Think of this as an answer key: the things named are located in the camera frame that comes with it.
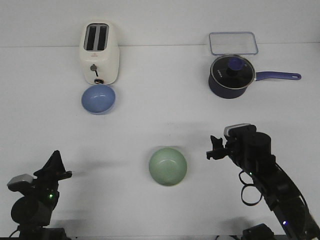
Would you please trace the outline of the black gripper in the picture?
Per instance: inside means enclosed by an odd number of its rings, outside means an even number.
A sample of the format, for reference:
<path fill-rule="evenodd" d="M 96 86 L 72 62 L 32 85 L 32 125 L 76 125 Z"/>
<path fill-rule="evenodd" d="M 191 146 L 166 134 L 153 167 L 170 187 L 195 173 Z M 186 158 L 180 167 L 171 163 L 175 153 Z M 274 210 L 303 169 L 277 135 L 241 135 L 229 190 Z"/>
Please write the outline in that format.
<path fill-rule="evenodd" d="M 222 138 L 216 138 L 211 135 L 212 150 L 206 152 L 208 160 L 220 160 L 228 156 L 234 163 L 244 163 L 258 159 L 257 149 L 254 149 L 249 143 L 245 142 L 245 136 L 252 137 L 257 132 L 257 127 L 250 124 L 242 129 L 234 129 L 232 136 L 225 137 L 226 143 L 223 145 Z"/>
<path fill-rule="evenodd" d="M 36 176 L 35 192 L 40 200 L 58 200 L 59 181 L 72 177 L 72 171 L 66 171 L 61 153 L 55 150 L 45 165 L 33 173 Z"/>

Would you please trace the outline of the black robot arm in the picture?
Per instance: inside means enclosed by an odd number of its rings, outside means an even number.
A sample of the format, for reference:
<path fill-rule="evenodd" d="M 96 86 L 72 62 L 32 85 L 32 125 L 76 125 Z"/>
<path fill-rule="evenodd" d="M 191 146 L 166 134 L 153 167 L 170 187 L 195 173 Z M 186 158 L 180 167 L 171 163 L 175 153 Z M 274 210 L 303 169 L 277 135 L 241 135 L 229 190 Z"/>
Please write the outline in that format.
<path fill-rule="evenodd" d="M 45 165 L 33 175 L 21 174 L 13 177 L 7 187 L 19 192 L 19 198 L 11 208 L 11 218 L 18 224 L 20 240 L 69 240 L 62 227 L 48 228 L 60 192 L 59 181 L 72 177 L 64 167 L 61 153 L 55 150 Z"/>
<path fill-rule="evenodd" d="M 305 198 L 271 153 L 271 137 L 249 123 L 227 126 L 224 137 L 225 144 L 222 138 L 210 137 L 212 150 L 206 152 L 207 159 L 228 156 L 242 173 L 248 174 L 252 183 L 244 183 L 244 188 L 255 187 L 260 192 L 288 239 L 319 239 L 320 228 Z"/>

